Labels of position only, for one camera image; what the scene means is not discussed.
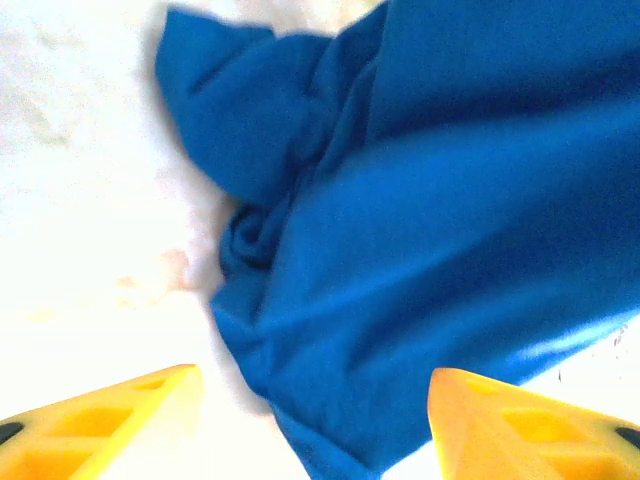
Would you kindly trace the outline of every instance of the yellow plastic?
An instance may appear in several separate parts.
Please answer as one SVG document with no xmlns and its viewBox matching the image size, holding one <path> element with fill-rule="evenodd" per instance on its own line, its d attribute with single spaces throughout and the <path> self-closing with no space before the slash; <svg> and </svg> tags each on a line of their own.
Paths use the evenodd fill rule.
<svg viewBox="0 0 640 480">
<path fill-rule="evenodd" d="M 640 447 L 616 433 L 640 427 L 617 418 L 447 368 L 427 409 L 445 480 L 640 479 Z"/>
<path fill-rule="evenodd" d="M 0 445 L 0 480 L 157 478 L 202 393 L 200 369 L 180 365 L 0 421 L 24 425 Z"/>
</svg>

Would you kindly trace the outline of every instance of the white floor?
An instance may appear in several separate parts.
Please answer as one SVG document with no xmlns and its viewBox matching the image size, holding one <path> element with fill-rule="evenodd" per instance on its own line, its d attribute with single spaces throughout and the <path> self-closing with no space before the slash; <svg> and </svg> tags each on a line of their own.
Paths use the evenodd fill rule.
<svg viewBox="0 0 640 480">
<path fill-rule="evenodd" d="M 337 31 L 371 0 L 190 0 Z M 185 158 L 151 65 L 166 4 L 0 2 L 0 418 L 177 363 L 208 397 L 204 478 L 304 479 L 203 307 L 230 206 Z M 531 382 L 640 423 L 638 322 Z M 436 478 L 430 446 L 388 479 Z"/>
</svg>

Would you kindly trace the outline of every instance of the blue fabric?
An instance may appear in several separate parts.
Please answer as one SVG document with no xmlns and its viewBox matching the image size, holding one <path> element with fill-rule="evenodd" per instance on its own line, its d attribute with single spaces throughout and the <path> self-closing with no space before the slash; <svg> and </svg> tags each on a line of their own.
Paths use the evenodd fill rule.
<svg viewBox="0 0 640 480">
<path fill-rule="evenodd" d="M 424 444 L 435 367 L 520 384 L 640 304 L 638 0 L 395 0 L 336 38 L 171 9 L 156 72 L 242 202 L 216 322 L 312 478 Z"/>
</svg>

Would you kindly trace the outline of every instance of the square hole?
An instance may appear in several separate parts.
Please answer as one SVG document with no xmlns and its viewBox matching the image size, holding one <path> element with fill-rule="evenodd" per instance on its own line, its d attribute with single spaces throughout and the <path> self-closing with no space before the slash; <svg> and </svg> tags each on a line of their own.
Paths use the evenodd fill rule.
<svg viewBox="0 0 640 480">
<path fill-rule="evenodd" d="M 92 452 L 29 452 L 8 471 L 0 472 L 11 480 L 68 480 Z"/>
<path fill-rule="evenodd" d="M 52 437 L 110 437 L 133 413 L 130 408 L 92 408 L 60 421 Z"/>
<path fill-rule="evenodd" d="M 545 456 L 564 480 L 631 480 L 640 476 L 610 455 Z"/>
<path fill-rule="evenodd" d="M 544 410 L 507 410 L 504 419 L 527 442 L 585 442 L 589 437 L 568 420 Z"/>
<path fill-rule="evenodd" d="M 145 383 L 143 385 L 136 385 L 134 388 L 136 390 L 158 390 L 159 388 L 162 388 L 164 384 L 165 384 L 165 379 L 161 378 L 160 380 L 154 380 L 152 382 Z"/>
</svg>

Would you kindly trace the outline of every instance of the dark tip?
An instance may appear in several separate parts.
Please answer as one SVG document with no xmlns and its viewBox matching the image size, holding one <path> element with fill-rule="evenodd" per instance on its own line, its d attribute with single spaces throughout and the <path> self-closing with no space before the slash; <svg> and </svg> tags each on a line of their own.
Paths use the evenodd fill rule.
<svg viewBox="0 0 640 480">
<path fill-rule="evenodd" d="M 627 427 L 618 427 L 616 428 L 616 433 L 640 450 L 640 432 L 638 430 Z"/>
<path fill-rule="evenodd" d="M 23 428 L 24 425 L 19 422 L 11 422 L 0 425 L 0 445 L 9 440 L 11 437 L 20 433 Z"/>
</svg>

